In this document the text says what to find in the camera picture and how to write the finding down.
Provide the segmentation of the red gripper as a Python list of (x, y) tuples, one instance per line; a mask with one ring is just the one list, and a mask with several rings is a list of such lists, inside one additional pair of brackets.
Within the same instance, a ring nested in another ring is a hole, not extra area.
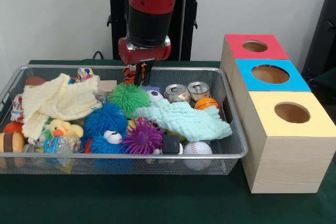
[(121, 60), (126, 65), (136, 65), (135, 82), (142, 82), (142, 63), (144, 67), (143, 84), (148, 84), (153, 64), (156, 61), (165, 60), (171, 53), (171, 41), (166, 36), (163, 45), (158, 47), (140, 47), (134, 45), (128, 38), (120, 38), (118, 41), (118, 50)]

